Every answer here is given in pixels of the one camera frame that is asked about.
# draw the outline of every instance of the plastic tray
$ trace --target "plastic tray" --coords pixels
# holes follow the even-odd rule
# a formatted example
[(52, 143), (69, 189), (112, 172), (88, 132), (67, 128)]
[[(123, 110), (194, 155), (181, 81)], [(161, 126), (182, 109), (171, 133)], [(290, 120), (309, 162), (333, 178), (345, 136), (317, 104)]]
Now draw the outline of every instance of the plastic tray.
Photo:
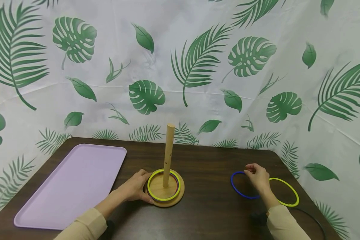
[(110, 192), (127, 150), (75, 146), (16, 214), (16, 227), (63, 230)]

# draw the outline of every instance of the round wooden base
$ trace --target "round wooden base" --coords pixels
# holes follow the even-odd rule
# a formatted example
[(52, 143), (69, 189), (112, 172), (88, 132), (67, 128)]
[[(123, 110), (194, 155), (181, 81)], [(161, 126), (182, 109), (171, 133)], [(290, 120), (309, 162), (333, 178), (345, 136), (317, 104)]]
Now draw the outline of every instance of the round wooden base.
[[(179, 180), (180, 180), (180, 192), (174, 199), (169, 200), (167, 202), (155, 201), (154, 205), (157, 206), (157, 207), (172, 207), (173, 205), (180, 202), (180, 200), (184, 196), (184, 191), (185, 191), (184, 180), (180, 176), (180, 174), (178, 174), (178, 172), (176, 172), (174, 170), (172, 170), (172, 171), (175, 172), (175, 174), (179, 177)], [(163, 174), (158, 174), (157, 176), (154, 176), (151, 179), (149, 188), (150, 188), (151, 192), (156, 197), (158, 197), (158, 198), (168, 198), (168, 197), (173, 196), (173, 194), (175, 194), (177, 184), (176, 184), (176, 180), (172, 176), (169, 176), (168, 187), (163, 187)]]

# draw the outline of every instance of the tropical leaf backdrop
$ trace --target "tropical leaf backdrop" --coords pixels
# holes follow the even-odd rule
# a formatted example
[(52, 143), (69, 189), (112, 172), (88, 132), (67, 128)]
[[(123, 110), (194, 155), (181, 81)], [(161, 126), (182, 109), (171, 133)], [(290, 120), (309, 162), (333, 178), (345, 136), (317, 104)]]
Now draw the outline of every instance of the tropical leaf backdrop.
[(360, 0), (136, 2), (0, 0), (0, 210), (67, 139), (172, 123), (175, 144), (275, 152), (359, 240)]

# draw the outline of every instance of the dark brown table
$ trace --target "dark brown table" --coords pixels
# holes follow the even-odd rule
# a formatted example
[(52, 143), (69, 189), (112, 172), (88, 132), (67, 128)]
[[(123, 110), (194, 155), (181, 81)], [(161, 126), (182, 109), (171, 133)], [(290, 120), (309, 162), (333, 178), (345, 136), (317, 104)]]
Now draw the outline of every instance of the dark brown table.
[[(113, 189), (141, 168), (154, 171), (163, 167), (164, 144), (77, 137), (68, 139), (0, 212), (0, 240), (50, 240), (58, 235), (59, 231), (54, 230), (17, 228), (13, 225), (13, 218), (69, 151), (81, 143), (127, 149), (127, 157)], [(141, 201), (122, 204), (110, 218), (115, 223), (112, 239), (271, 239), (266, 227), (255, 226), (250, 222), (251, 213), (265, 210), (261, 199), (245, 199), (239, 196), (230, 184), (233, 172), (243, 170), (246, 164), (253, 162), (265, 167), (271, 177), (281, 178), (291, 184), (299, 194), (299, 207), (319, 220), (327, 233), (327, 239), (340, 240), (274, 152), (185, 145), (174, 145), (172, 154), (172, 169), (179, 172), (185, 182), (183, 199), (167, 209)], [(237, 176), (234, 181), (243, 193), (255, 194), (246, 176)], [(294, 194), (286, 185), (271, 181), (271, 187), (279, 200), (294, 202)], [(314, 220), (299, 211), (291, 213), (312, 239), (323, 239)]]

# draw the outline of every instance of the wooden dowel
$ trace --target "wooden dowel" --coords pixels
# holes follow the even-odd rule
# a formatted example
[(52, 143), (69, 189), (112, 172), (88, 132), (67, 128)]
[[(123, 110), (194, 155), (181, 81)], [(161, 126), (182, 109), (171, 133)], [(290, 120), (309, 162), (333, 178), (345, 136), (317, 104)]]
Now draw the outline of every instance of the wooden dowel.
[(167, 125), (167, 138), (165, 141), (163, 187), (168, 187), (169, 170), (171, 170), (174, 134), (175, 134), (175, 126), (173, 126), (172, 124), (168, 124)]

